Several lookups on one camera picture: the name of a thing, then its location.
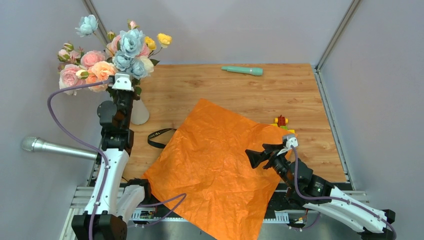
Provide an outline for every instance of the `silver microphone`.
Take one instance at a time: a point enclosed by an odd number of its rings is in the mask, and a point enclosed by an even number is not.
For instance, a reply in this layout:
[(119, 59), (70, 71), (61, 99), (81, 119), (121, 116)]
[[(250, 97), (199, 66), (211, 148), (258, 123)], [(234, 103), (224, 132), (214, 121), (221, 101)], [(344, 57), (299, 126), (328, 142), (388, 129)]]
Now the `silver microphone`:
[(35, 136), (25, 137), (22, 140), (21, 147), (23, 150), (29, 152), (46, 152), (94, 161), (96, 160), (98, 154), (96, 151), (53, 143)]

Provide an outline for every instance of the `red toy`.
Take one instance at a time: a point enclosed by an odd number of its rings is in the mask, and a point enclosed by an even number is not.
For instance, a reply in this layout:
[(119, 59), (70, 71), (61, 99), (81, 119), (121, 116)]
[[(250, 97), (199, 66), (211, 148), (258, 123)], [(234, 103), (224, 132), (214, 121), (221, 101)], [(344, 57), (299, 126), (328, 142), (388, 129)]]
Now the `red toy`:
[(274, 123), (277, 124), (278, 127), (285, 126), (289, 123), (289, 119), (280, 115), (279, 117), (274, 118)]

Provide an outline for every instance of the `wooden table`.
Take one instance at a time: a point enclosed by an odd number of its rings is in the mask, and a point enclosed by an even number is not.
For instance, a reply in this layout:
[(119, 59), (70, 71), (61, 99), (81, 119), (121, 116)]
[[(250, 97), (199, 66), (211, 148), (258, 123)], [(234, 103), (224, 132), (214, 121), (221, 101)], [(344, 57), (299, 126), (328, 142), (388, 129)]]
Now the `wooden table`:
[[(346, 182), (333, 135), (309, 64), (238, 64), (263, 68), (263, 76), (221, 70), (221, 64), (158, 65), (141, 81), (150, 119), (131, 125), (135, 131), (126, 179), (140, 178), (161, 153), (147, 136), (178, 128), (199, 99), (207, 99), (258, 123), (273, 123), (283, 115), (298, 134), (299, 157), (314, 173), (331, 182)], [(167, 143), (173, 131), (155, 140)]]

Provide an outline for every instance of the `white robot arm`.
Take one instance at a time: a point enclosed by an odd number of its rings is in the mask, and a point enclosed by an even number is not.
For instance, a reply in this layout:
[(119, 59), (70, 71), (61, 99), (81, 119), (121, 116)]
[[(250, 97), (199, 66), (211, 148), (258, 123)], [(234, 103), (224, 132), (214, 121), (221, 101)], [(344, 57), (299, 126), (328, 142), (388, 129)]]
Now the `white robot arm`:
[[(245, 151), (250, 164), (252, 168), (257, 168), (260, 163), (268, 160), (263, 168), (272, 167), (286, 183), (288, 189), (285, 198), (289, 203), (334, 218), (361, 235), (363, 240), (396, 239), (396, 232), (391, 226), (395, 221), (395, 212), (369, 207), (313, 174), (313, 170), (298, 158), (295, 148), (298, 140), (294, 134), (284, 136), (282, 144), (262, 146), (262, 152)], [(285, 157), (290, 149), (295, 153), (295, 162), (290, 162)]]
[(117, 202), (121, 177), (133, 147), (134, 132), (129, 128), (133, 100), (140, 97), (134, 93), (129, 74), (119, 72), (112, 82), (108, 87), (114, 91), (113, 101), (104, 101), (97, 108), (102, 126), (101, 149), (107, 159), (101, 160), (84, 213), (73, 217), (71, 226), (78, 240), (126, 239), (131, 215), (150, 195), (147, 180), (133, 179)]

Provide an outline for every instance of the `mint green pen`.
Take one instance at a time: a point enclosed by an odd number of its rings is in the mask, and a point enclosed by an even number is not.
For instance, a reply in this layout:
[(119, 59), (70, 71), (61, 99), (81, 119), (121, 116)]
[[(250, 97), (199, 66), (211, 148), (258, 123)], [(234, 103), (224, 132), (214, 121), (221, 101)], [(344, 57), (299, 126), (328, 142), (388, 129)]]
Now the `mint green pen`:
[(253, 76), (262, 76), (262, 73), (264, 73), (264, 70), (259, 67), (223, 66), (221, 70), (232, 73), (250, 74)]

